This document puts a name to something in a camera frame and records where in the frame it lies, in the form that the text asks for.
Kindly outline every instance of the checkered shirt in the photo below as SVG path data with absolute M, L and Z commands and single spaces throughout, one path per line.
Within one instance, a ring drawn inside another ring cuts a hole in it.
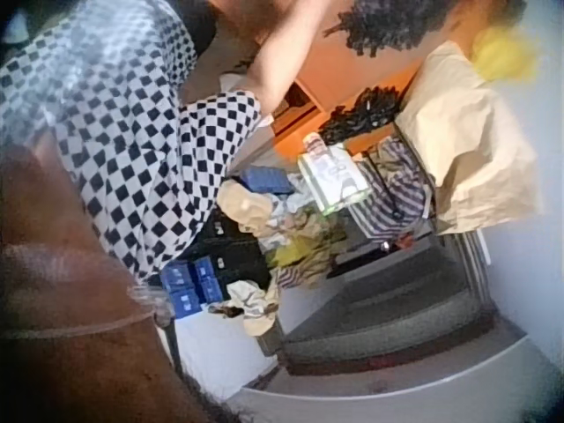
M 83 0 L 0 70 L 2 143 L 52 130 L 100 243 L 138 283 L 193 241 L 260 120 L 247 92 L 181 105 L 196 59 L 164 0 Z

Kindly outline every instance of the paper bag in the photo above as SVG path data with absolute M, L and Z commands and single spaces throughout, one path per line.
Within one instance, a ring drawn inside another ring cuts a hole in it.
M 396 124 L 434 178 L 439 233 L 539 211 L 536 154 L 501 96 L 455 43 L 426 59 Z

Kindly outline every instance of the blue box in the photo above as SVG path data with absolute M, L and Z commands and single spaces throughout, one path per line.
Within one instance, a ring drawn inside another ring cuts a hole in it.
M 204 292 L 205 301 L 208 304 L 212 304 L 214 302 L 223 302 L 225 300 L 217 279 L 204 277 L 200 278 L 199 280 L 202 291 Z
M 170 294 L 170 300 L 174 306 L 176 319 L 182 319 L 202 311 L 200 300 L 194 288 L 175 291 Z
M 197 274 L 205 302 L 212 304 L 213 302 L 222 302 L 225 300 L 219 282 L 215 277 L 213 262 L 210 256 L 202 257 L 194 262 L 194 269 Z
M 194 281 L 190 275 L 188 264 L 184 262 L 168 264 L 160 273 L 160 281 L 169 293 L 194 288 Z
M 194 262 L 198 280 L 202 278 L 215 278 L 215 270 L 213 269 L 212 258 L 210 256 L 198 258 Z
M 239 177 L 248 190 L 257 194 L 293 193 L 293 186 L 283 169 L 251 166 L 243 170 Z

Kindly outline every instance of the beige cloth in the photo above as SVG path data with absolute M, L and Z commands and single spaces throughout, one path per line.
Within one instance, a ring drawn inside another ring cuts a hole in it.
M 251 233 L 264 229 L 272 214 L 272 201 L 267 196 L 254 194 L 235 181 L 221 184 L 218 206 L 227 217 Z
M 227 286 L 231 300 L 211 304 L 213 312 L 221 308 L 240 308 L 243 310 L 243 328 L 251 337 L 261 337 L 276 321 L 280 292 L 276 281 L 271 282 L 265 292 L 250 280 L 238 280 Z
M 396 123 L 435 178 L 439 232 L 538 212 L 536 154 L 501 96 L 455 43 L 427 58 Z

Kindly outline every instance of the yellow object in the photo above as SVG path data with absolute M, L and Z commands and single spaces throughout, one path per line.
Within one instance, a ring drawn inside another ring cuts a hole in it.
M 289 245 L 276 249 L 274 256 L 269 262 L 270 267 L 286 267 L 292 263 L 299 262 L 303 257 L 310 254 L 320 244 L 320 240 L 313 240 L 305 236 L 293 236 Z
M 515 28 L 493 26 L 482 31 L 473 46 L 472 62 L 486 81 L 532 81 L 537 74 L 534 44 Z

